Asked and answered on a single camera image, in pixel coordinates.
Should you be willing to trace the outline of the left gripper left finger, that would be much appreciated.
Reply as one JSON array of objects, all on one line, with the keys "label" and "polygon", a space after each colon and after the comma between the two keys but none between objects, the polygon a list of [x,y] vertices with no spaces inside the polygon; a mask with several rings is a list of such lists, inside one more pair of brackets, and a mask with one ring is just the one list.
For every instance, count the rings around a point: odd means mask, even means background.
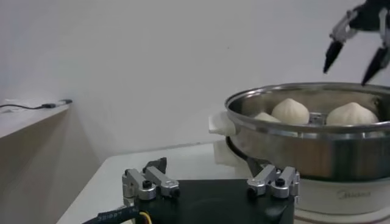
[{"label": "left gripper left finger", "polygon": [[126,169],[122,175],[124,206],[133,206],[136,198],[141,201],[154,200],[158,195],[179,198],[179,182],[166,176],[166,167],[167,158],[162,157],[147,162],[141,172],[137,169]]}]

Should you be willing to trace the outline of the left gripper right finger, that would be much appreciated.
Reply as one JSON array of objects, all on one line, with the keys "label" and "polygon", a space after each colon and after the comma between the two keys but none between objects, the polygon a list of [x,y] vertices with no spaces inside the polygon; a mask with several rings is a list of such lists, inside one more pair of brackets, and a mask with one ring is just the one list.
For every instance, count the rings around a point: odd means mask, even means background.
[{"label": "left gripper right finger", "polygon": [[300,193],[300,173],[294,167],[278,169],[273,164],[262,159],[247,158],[246,163],[252,174],[247,180],[247,194],[250,198],[265,195],[285,199],[290,196],[296,200]]}]

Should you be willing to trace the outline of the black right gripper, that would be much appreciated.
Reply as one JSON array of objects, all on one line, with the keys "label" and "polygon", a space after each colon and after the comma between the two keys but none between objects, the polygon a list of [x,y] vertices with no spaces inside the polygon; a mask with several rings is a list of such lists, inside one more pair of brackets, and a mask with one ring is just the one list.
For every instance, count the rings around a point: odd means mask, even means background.
[{"label": "black right gripper", "polygon": [[344,43],[353,38],[357,30],[379,31],[382,41],[361,81],[361,85],[365,86],[389,64],[389,0],[366,0],[347,11],[338,21],[330,32],[331,43],[325,54],[324,74],[337,59]]}]

